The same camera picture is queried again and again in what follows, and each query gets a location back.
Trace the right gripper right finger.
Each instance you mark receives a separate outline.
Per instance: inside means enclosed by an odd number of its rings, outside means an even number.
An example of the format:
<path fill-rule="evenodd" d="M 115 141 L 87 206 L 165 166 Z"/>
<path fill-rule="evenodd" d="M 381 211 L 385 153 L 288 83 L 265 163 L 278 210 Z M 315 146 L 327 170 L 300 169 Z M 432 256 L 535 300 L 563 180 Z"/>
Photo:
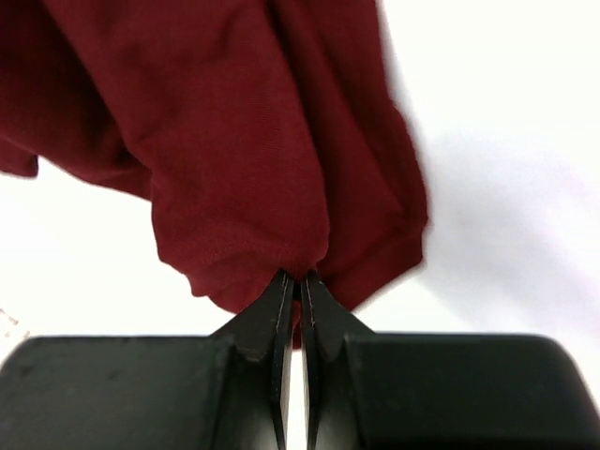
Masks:
<path fill-rule="evenodd" d="M 310 449 L 595 449 L 599 415 L 554 340 L 377 333 L 300 286 Z"/>

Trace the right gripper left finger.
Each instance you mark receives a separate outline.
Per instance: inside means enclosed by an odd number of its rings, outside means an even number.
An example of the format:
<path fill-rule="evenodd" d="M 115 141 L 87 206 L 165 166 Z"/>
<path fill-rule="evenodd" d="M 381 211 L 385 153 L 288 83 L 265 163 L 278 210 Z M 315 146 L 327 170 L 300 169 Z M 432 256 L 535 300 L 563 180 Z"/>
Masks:
<path fill-rule="evenodd" d="M 1 369 L 5 449 L 282 449 L 293 281 L 207 337 L 36 337 Z"/>

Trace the maroon t shirt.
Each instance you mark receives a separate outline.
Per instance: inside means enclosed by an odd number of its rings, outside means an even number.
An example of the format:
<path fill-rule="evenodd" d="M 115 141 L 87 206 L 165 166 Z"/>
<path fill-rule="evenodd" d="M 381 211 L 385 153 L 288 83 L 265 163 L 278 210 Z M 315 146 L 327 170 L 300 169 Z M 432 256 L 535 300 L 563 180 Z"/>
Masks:
<path fill-rule="evenodd" d="M 149 201 L 159 258 L 237 313 L 279 270 L 356 308 L 428 203 L 374 1 L 5 1 L 1 170 Z"/>

